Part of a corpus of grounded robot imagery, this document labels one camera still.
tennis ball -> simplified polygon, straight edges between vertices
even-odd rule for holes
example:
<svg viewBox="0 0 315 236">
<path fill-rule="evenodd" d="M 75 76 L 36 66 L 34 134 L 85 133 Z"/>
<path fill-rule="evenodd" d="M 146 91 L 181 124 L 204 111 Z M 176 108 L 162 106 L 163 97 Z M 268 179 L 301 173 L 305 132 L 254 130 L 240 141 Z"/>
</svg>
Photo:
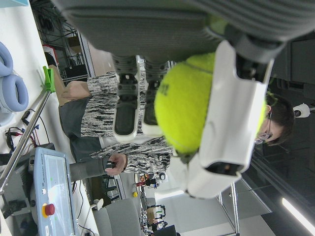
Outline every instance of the tennis ball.
<svg viewBox="0 0 315 236">
<path fill-rule="evenodd" d="M 164 77 L 155 99 L 157 123 L 177 152 L 200 146 L 207 116 L 215 54 L 195 55 L 176 64 Z"/>
<path fill-rule="evenodd" d="M 257 127 L 257 130 L 256 130 L 256 134 L 259 133 L 260 127 L 261 127 L 262 123 L 265 120 L 265 117 L 266 117 L 266 114 L 265 114 L 265 112 L 266 112 L 266 105 L 267 105 L 267 103 L 264 100 L 262 108 L 261 108 L 261 111 L 260 111 L 260 116 L 259 116 L 259 121 L 258 121 L 258 127 Z"/>
</svg>

hand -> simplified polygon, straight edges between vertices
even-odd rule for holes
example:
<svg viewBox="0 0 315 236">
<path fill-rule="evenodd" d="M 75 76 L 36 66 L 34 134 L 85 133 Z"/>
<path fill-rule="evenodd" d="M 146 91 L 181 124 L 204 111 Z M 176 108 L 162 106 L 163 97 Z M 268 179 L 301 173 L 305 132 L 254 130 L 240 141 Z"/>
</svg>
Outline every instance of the hand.
<svg viewBox="0 0 315 236">
<path fill-rule="evenodd" d="M 91 93 L 87 82 L 71 81 L 67 87 L 65 87 L 61 96 L 68 100 L 76 100 L 90 95 Z"/>
<path fill-rule="evenodd" d="M 127 166 L 127 156 L 124 154 L 115 153 L 111 155 L 111 157 L 108 160 L 113 161 L 116 164 L 116 166 L 112 169 L 110 168 L 105 169 L 109 176 L 119 175 Z"/>
</svg>

person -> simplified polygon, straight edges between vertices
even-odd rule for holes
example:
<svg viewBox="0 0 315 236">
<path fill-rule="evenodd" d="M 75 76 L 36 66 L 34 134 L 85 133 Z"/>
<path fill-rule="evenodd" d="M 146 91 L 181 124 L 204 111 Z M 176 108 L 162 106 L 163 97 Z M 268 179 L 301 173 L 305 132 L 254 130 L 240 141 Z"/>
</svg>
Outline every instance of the person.
<svg viewBox="0 0 315 236">
<path fill-rule="evenodd" d="M 78 156 L 100 158 L 108 155 L 109 160 L 116 163 L 115 168 L 106 170 L 108 175 L 166 171 L 172 147 L 167 146 L 163 137 L 151 139 L 143 135 L 141 130 L 145 105 L 144 78 L 145 73 L 141 73 L 138 135 L 134 143 L 130 144 L 117 143 L 112 134 L 118 99 L 114 72 L 89 78 L 87 82 L 73 81 L 68 84 L 61 96 L 70 102 L 60 106 L 60 118 L 77 161 Z M 266 119 L 255 142 L 277 145 L 284 142 L 292 132 L 293 107 L 284 98 L 272 94 L 266 96 L 266 102 Z"/>
</svg>

patterned sleeve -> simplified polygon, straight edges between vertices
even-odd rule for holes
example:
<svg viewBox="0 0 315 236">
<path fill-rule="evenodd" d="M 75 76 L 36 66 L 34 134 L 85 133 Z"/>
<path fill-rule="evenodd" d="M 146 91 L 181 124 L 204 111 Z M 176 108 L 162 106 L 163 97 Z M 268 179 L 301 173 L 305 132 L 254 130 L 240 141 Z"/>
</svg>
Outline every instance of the patterned sleeve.
<svg viewBox="0 0 315 236">
<path fill-rule="evenodd" d="M 116 93 L 117 77 L 115 72 L 107 72 L 105 75 L 88 78 L 88 88 L 92 95 Z"/>
<path fill-rule="evenodd" d="M 92 153 L 92 158 L 101 158 L 113 153 L 127 155 L 124 172 L 155 173 L 165 171 L 170 164 L 172 147 L 168 147 L 163 137 L 151 139 L 143 144 L 115 144 Z"/>
<path fill-rule="evenodd" d="M 127 166 L 124 173 L 150 174 L 165 172 L 170 164 L 170 154 L 127 154 Z"/>
</svg>

glasses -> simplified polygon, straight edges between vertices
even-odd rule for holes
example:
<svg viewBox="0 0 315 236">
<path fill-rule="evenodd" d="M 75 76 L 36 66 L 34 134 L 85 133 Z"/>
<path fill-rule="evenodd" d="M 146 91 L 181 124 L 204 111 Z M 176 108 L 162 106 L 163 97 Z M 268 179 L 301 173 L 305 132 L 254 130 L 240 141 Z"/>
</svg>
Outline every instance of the glasses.
<svg viewBox="0 0 315 236">
<path fill-rule="evenodd" d="M 261 144 L 263 143 L 264 141 L 266 141 L 267 139 L 271 138 L 272 137 L 272 133 L 270 133 L 270 125 L 271 125 L 271 112 L 268 114 L 269 117 L 269 129 L 268 129 L 268 132 L 266 133 L 258 133 L 257 135 L 257 140 L 254 141 L 255 144 Z"/>
</svg>

